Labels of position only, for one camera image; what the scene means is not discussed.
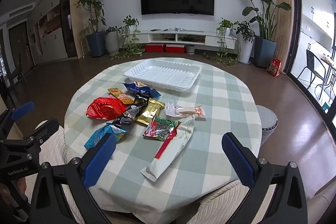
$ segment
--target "trash can lid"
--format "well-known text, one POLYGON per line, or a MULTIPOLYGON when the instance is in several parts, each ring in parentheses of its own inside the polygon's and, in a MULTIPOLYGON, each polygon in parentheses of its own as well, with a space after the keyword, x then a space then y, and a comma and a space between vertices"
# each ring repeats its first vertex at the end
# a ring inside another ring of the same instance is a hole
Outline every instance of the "trash can lid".
POLYGON ((273 130, 278 125, 278 118, 270 109, 257 105, 263 131, 273 130))

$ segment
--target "red bag on floor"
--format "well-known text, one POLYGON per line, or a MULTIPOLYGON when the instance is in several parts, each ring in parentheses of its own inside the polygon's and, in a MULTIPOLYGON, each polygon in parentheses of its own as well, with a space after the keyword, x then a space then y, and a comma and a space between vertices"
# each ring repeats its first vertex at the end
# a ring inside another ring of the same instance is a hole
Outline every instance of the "red bag on floor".
POLYGON ((99 97, 89 105, 86 115, 95 119, 114 120, 126 109, 127 106, 116 98, 99 97))
POLYGON ((281 61, 277 58, 273 59, 273 62, 268 68, 268 72, 274 77, 278 77, 280 74, 281 61))

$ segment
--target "white plastic tray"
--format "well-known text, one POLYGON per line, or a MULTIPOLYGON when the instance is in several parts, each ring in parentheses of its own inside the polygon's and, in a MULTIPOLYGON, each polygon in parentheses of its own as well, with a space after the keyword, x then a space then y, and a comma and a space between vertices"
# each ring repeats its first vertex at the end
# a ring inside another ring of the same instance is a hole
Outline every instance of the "white plastic tray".
POLYGON ((186 91, 195 83, 201 68, 197 66, 147 59, 128 70, 124 75, 131 81, 151 87, 186 91))

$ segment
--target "blue snack package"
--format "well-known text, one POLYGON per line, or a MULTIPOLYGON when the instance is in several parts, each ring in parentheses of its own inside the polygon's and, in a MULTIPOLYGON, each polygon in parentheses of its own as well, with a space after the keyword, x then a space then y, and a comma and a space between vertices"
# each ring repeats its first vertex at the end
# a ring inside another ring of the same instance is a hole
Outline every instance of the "blue snack package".
POLYGON ((127 133, 128 130, 120 128, 107 122, 105 126, 96 130, 91 137, 87 140, 84 147, 88 150, 89 148, 95 147, 96 144, 104 137, 106 133, 112 133, 115 136, 115 141, 118 142, 122 136, 127 133))
POLYGON ((124 86, 131 93, 140 93, 143 95, 149 95, 151 98, 158 98, 161 96, 155 89, 151 89, 149 86, 141 83, 141 82, 129 82, 124 83, 124 86))

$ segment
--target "tablecloth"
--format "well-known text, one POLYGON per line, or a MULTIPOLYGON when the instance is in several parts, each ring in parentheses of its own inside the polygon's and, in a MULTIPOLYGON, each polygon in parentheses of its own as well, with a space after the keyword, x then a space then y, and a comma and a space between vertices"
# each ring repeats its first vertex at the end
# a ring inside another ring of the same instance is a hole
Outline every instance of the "tablecloth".
MULTIPOLYGON (((101 208, 133 213, 145 223, 169 223, 185 206, 238 177, 221 148, 221 137, 233 132, 243 146, 258 155, 261 122, 247 86, 235 76, 212 65, 181 58, 159 58, 201 67, 193 87, 185 92, 157 89, 162 102, 181 106, 202 105, 206 119, 195 121, 194 133, 186 147, 167 170, 152 182, 140 173, 148 166, 160 141, 142 137, 145 127, 137 122, 118 143, 116 151, 90 192, 101 208)), ((108 96, 107 89, 129 81, 124 72, 142 60, 109 67, 84 84, 73 96, 64 120, 68 160, 81 157, 83 145, 105 121, 85 116, 97 97, 108 96)), ((166 117, 164 110, 160 117, 166 117)))

